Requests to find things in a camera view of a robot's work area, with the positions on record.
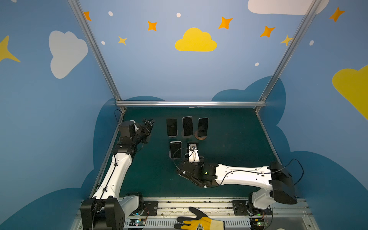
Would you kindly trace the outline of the green phone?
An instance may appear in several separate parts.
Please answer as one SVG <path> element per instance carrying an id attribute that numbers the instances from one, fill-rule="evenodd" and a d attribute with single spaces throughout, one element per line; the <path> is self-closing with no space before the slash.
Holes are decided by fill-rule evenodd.
<path id="1" fill-rule="evenodd" d="M 197 142 L 188 142 L 187 148 L 189 150 L 198 150 L 198 143 Z"/>

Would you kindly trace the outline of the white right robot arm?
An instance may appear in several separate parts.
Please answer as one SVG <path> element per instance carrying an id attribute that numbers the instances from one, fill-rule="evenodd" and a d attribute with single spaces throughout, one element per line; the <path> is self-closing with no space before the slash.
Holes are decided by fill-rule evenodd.
<path id="1" fill-rule="evenodd" d="M 265 210 L 276 202 L 285 205 L 298 203 L 292 175 L 278 162 L 272 162 L 269 166 L 244 168 L 182 161 L 176 171 L 181 177 L 203 188 L 224 185 L 259 188 L 249 195 L 247 208 L 250 212 Z"/>

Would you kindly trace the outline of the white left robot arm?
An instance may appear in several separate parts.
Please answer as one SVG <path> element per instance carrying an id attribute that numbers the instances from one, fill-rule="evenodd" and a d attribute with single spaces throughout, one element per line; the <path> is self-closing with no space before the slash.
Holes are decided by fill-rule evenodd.
<path id="1" fill-rule="evenodd" d="M 142 193 L 130 193 L 121 201 L 118 198 L 126 173 L 138 153 L 138 145 L 148 142 L 153 126 L 153 119 L 143 119 L 141 124 L 133 120 L 120 124 L 119 138 L 105 178 L 94 195 L 81 204 L 83 229 L 122 230 L 127 217 L 144 213 Z"/>

